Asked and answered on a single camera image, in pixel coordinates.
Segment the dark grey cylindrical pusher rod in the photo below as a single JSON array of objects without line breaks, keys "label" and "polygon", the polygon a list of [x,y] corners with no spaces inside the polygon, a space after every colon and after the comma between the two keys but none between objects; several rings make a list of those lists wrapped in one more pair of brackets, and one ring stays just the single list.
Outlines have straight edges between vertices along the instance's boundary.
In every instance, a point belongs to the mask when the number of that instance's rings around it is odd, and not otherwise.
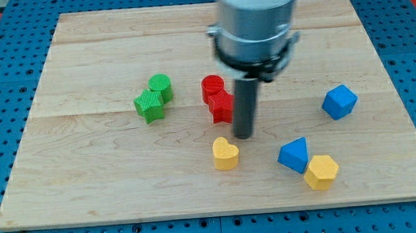
[{"label": "dark grey cylindrical pusher rod", "polygon": [[232,131],[234,136],[239,139],[245,140],[253,135],[258,85],[259,81],[255,78],[234,82]]}]

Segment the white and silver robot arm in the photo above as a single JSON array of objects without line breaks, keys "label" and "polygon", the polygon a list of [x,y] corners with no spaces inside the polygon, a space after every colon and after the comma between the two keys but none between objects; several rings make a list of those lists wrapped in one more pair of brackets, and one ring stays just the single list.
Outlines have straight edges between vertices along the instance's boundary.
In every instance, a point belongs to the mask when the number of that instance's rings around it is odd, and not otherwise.
[{"label": "white and silver robot arm", "polygon": [[253,135],[260,83],[269,83],[291,61],[299,34],[291,34],[295,0],[216,0],[208,27],[217,66],[234,80],[232,132]]}]

